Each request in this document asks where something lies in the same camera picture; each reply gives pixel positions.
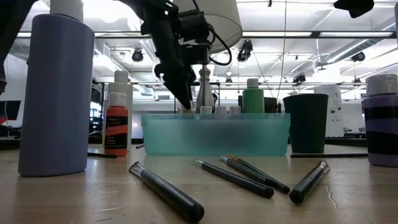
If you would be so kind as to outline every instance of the bottle cap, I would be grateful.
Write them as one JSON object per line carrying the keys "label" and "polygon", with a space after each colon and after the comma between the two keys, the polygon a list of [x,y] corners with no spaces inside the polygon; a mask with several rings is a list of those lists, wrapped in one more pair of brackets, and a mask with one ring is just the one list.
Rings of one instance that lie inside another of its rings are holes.
{"label": "bottle cap", "polygon": [[216,114],[226,114],[226,106],[216,106]]}
{"label": "bottle cap", "polygon": [[259,80],[257,78],[249,78],[248,88],[259,88]]}
{"label": "bottle cap", "polygon": [[109,93],[108,106],[123,106],[127,105],[127,95],[125,93]]}
{"label": "bottle cap", "polygon": [[129,73],[126,71],[116,71],[114,73],[114,81],[127,83],[129,81]]}
{"label": "bottle cap", "polygon": [[229,113],[230,114],[240,114],[240,113],[242,113],[241,106],[230,106],[229,107]]}
{"label": "bottle cap", "polygon": [[212,106],[201,106],[200,113],[213,113],[213,107]]}
{"label": "bottle cap", "polygon": [[366,79],[368,96],[398,93],[398,76],[396,74],[374,75]]}

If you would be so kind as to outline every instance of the purple bottle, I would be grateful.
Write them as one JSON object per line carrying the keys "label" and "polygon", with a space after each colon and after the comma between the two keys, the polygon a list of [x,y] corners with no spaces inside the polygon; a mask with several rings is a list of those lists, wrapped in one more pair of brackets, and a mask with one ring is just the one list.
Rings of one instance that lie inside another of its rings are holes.
{"label": "purple bottle", "polygon": [[369,162],[398,167],[398,76],[375,75],[366,79],[364,100]]}

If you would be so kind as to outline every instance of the table surface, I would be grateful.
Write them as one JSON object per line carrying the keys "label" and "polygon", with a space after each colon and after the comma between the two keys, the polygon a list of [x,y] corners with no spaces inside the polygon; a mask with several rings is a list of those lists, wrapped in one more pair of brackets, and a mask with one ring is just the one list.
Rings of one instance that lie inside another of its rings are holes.
{"label": "table surface", "polygon": [[[91,151],[100,146],[90,146]],[[326,146],[327,153],[364,148]],[[275,191],[262,198],[201,168],[202,159],[235,172],[217,157],[145,156],[134,146],[127,157],[89,157],[84,172],[20,177],[18,151],[0,151],[0,223],[185,223],[127,170],[140,161],[205,208],[200,223],[398,223],[398,169],[371,166],[367,158],[326,159],[331,169],[300,206]],[[319,159],[245,157],[293,188]]]}

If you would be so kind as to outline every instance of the teal plastic container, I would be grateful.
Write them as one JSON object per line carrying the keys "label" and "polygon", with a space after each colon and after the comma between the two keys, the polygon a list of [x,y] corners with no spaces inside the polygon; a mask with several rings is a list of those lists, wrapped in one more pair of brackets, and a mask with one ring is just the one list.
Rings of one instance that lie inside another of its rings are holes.
{"label": "teal plastic container", "polygon": [[144,114],[147,155],[284,156],[289,114]]}

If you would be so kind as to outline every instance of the dark green cup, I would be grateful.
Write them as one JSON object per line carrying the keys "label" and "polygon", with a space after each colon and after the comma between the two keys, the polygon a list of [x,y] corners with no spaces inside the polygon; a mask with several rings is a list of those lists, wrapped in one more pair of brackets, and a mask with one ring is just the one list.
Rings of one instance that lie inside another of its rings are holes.
{"label": "dark green cup", "polygon": [[289,135],[293,152],[323,153],[328,97],[315,93],[284,98],[286,113],[290,113]]}

